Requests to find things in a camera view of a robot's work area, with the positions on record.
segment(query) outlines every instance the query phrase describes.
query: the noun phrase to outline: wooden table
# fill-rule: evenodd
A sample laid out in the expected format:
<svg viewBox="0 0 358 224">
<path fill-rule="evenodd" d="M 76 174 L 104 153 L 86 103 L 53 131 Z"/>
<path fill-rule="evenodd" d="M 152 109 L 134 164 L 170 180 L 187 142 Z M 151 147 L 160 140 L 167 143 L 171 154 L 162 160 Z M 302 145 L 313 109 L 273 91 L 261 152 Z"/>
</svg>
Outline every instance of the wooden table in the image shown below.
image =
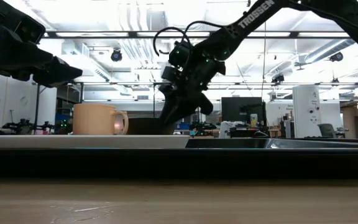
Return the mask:
<svg viewBox="0 0 358 224">
<path fill-rule="evenodd" d="M 358 223 L 358 180 L 0 180 L 0 224 Z"/>
</svg>

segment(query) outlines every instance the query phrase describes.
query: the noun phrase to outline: beige mug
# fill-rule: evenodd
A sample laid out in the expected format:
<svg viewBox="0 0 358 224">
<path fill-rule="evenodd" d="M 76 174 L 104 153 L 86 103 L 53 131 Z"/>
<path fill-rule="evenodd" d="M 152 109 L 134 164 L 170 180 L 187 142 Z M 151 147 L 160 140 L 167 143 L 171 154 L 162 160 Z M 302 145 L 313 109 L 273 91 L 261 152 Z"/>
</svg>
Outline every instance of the beige mug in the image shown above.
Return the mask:
<svg viewBox="0 0 358 224">
<path fill-rule="evenodd" d="M 117 134 L 116 115 L 124 117 L 123 134 L 128 132 L 128 115 L 116 111 L 115 106 L 96 103 L 80 103 L 74 105 L 73 134 Z"/>
</svg>

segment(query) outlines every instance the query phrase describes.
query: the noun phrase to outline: computer monitor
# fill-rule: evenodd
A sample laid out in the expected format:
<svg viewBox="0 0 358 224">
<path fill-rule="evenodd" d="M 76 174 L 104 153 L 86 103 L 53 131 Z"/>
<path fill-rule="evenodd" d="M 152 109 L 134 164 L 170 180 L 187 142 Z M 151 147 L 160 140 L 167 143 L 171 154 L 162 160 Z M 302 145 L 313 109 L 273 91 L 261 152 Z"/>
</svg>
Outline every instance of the computer monitor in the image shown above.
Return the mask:
<svg viewBox="0 0 358 224">
<path fill-rule="evenodd" d="M 257 114 L 258 122 L 265 121 L 265 106 L 261 97 L 222 97 L 223 121 L 246 121 Z"/>
</svg>

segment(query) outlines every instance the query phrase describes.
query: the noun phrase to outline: cable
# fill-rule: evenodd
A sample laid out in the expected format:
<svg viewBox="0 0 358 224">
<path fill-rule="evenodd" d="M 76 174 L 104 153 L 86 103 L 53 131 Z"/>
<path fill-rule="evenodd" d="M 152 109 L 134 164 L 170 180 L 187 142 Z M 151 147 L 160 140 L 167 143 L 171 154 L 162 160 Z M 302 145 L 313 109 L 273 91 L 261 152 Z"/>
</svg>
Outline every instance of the cable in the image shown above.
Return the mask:
<svg viewBox="0 0 358 224">
<path fill-rule="evenodd" d="M 297 5 L 297 6 L 301 6 L 301 7 L 305 8 L 305 9 L 308 9 L 308 10 L 311 10 L 311 11 L 316 11 L 316 12 L 325 14 L 326 16 L 330 17 L 330 19 L 335 18 L 335 19 L 337 19 L 337 20 L 340 20 L 340 21 L 343 22 L 343 23 L 346 23 L 347 25 L 350 25 L 350 26 L 352 26 L 352 27 L 358 29 L 358 25 L 357 25 L 357 24 L 355 24 L 355 23 L 353 23 L 353 22 L 351 22 L 351 21 L 348 21 L 348 20 L 346 20 L 345 18 L 342 18 L 342 17 L 337 16 L 337 15 L 335 15 L 335 14 L 331 14 L 331 13 L 329 13 L 329 12 L 326 12 L 326 11 L 323 11 L 323 10 L 320 10 L 320 9 L 317 9 L 317 8 L 315 8 L 315 7 L 313 7 L 313 6 L 308 6 L 308 5 L 304 5 L 304 4 L 299 4 L 299 3 L 297 3 L 296 1 L 293 1 L 293 0 L 290 0 L 290 3 L 295 4 L 295 5 Z"/>
<path fill-rule="evenodd" d="M 189 45 L 191 45 L 191 42 L 190 42 L 189 37 L 186 35 L 186 33 L 185 33 L 183 30 L 181 30 L 181 29 L 179 29 L 179 28 L 177 28 L 177 27 L 166 27 L 166 28 L 164 28 L 164 29 L 158 31 L 158 32 L 154 35 L 154 38 L 153 38 L 153 49 L 154 49 L 155 54 L 157 54 L 157 56 L 160 56 L 160 53 L 161 53 L 161 54 L 166 54 L 166 52 L 163 52 L 163 51 L 161 51 L 161 50 L 159 50 L 159 52 L 158 52 L 155 43 L 156 43 L 156 41 L 157 41 L 157 37 L 158 37 L 162 32 L 165 32 L 165 31 L 167 31 L 167 30 L 176 30 L 176 31 L 178 31 L 178 32 L 181 32 L 181 33 L 183 34 L 183 36 L 186 38 L 186 40 L 187 40 L 187 42 L 189 43 Z"/>
<path fill-rule="evenodd" d="M 194 21 L 194 22 L 191 22 L 190 24 L 187 25 L 186 29 L 185 29 L 185 33 L 187 33 L 187 31 L 190 29 L 190 27 L 194 24 L 205 24 L 205 25 L 209 25 L 209 26 L 213 26 L 213 27 L 218 27 L 218 28 L 222 28 L 224 26 L 222 25 L 219 25 L 219 24 L 215 24 L 215 23 L 212 23 L 212 22 L 207 22 L 207 21 Z"/>
<path fill-rule="evenodd" d="M 186 33 L 188 32 L 188 30 L 190 29 L 190 27 L 191 27 L 192 25 L 194 25 L 194 24 L 206 24 L 206 25 L 214 26 L 214 27 L 218 27 L 218 28 L 224 27 L 224 26 L 222 26 L 222 25 L 214 24 L 214 23 L 212 23 L 212 22 L 206 22 L 206 21 L 194 21 L 194 22 L 191 22 L 190 24 L 187 25 L 185 31 L 183 31 L 183 30 L 181 30 L 181 29 L 179 29 L 179 28 L 177 28 L 177 27 L 166 27 L 166 28 L 164 28 L 164 29 L 158 31 L 158 32 L 155 34 L 154 38 L 153 38 L 153 48 L 154 48 L 154 52 L 157 54 L 157 56 L 160 56 L 160 54 L 169 54 L 169 52 L 163 52 L 162 50 L 158 50 L 158 51 L 157 51 L 156 41 L 157 41 L 158 35 L 160 35 L 162 32 L 165 32 L 166 30 L 176 30 L 176 31 L 179 31 L 179 32 L 181 32 L 181 33 L 183 34 L 183 36 L 182 36 L 182 38 L 181 38 L 181 41 L 183 41 L 184 39 L 186 39 L 187 42 L 189 43 L 189 46 L 190 46 L 189 55 L 188 55 L 188 57 L 187 57 L 187 59 L 186 59 L 186 63 L 185 63 L 184 66 L 183 66 L 183 69 L 185 69 L 186 66 L 187 66 L 187 62 L 189 61 L 189 58 L 190 58 L 190 55 L 191 55 L 191 42 L 190 42 L 190 39 L 189 39 L 189 37 L 187 36 Z"/>
<path fill-rule="evenodd" d="M 264 83 L 265 83 L 265 63 L 266 63 L 266 22 L 265 22 L 265 44 L 264 44 L 264 70 L 262 74 L 262 92 L 260 94 L 260 97 L 262 98 L 262 104 L 264 101 Z"/>
</svg>

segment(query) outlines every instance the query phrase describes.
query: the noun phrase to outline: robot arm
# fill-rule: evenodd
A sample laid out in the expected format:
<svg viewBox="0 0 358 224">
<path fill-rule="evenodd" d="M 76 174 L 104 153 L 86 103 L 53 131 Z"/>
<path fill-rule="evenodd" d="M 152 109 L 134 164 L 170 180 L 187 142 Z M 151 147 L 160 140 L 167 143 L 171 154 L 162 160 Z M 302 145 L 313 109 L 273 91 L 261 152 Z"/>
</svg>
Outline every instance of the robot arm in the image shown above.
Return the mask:
<svg viewBox="0 0 358 224">
<path fill-rule="evenodd" d="M 165 105 L 160 119 L 168 124 L 191 115 L 201 108 L 210 114 L 212 103 L 202 94 L 216 73 L 225 74 L 224 61 L 241 42 L 283 7 L 300 11 L 313 11 L 317 15 L 334 20 L 358 43 L 357 0 L 258 0 L 236 22 L 223 26 L 209 38 L 192 46 L 188 42 L 175 43 L 169 55 L 172 67 L 165 67 L 162 78 L 170 84 L 159 90 L 165 95 Z"/>
<path fill-rule="evenodd" d="M 45 27 L 0 0 L 0 75 L 53 87 L 82 75 L 51 53 L 37 47 Z"/>
</svg>

